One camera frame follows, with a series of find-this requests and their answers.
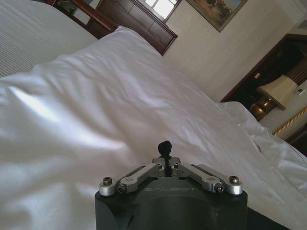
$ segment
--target white duvet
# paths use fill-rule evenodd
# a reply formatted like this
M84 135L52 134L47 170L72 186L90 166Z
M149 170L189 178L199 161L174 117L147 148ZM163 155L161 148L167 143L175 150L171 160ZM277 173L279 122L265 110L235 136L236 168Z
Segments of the white duvet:
M72 54L97 39L58 9L33 0L0 0L0 77Z
M0 228L95 229L102 178L149 163L166 139L181 161L239 176L252 209L306 228L306 187L293 183L306 159L260 152L230 114L125 28L0 79Z

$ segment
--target picture frame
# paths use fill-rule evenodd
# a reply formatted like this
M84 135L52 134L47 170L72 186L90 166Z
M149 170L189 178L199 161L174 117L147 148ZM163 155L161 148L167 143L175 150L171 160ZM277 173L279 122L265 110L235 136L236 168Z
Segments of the picture frame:
M247 0L187 0L187 2L221 32Z

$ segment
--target silver bracket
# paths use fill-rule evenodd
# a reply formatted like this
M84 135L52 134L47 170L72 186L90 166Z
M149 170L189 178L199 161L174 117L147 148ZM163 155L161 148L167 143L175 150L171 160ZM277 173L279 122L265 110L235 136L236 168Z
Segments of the silver bracket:
M237 176L225 176L221 174L220 172L209 168L208 166L204 164L199 164L196 166L197 169L201 170L204 173L207 173L208 175L213 175L218 177L222 181L222 185L225 187L225 191L229 194L233 195L240 195L243 192L243 185L239 181L239 178Z
M131 168L121 176L111 178L111 183L103 180L99 184L99 193L102 196L110 196L116 192L131 193L138 190L138 186L149 177L164 176L165 171L161 164L150 163L145 167Z
M222 182L218 177L208 175L188 163L175 163L172 166L172 174L177 177L190 177L209 192L221 193L224 191Z

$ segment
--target lampshade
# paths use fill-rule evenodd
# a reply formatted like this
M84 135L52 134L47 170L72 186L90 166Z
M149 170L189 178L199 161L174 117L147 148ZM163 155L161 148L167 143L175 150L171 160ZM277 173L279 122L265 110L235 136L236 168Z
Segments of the lampshade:
M286 109L287 102L297 84L285 75L269 84L257 88L259 92L270 97L282 110Z

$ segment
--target table lamp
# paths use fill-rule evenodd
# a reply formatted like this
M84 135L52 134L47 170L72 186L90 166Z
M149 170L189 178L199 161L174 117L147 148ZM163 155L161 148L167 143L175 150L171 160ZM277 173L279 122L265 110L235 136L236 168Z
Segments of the table lamp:
M263 97L250 108L250 112L260 121L275 106L285 110L288 100L297 88L297 84L285 75L282 75L269 84L260 86L257 90Z

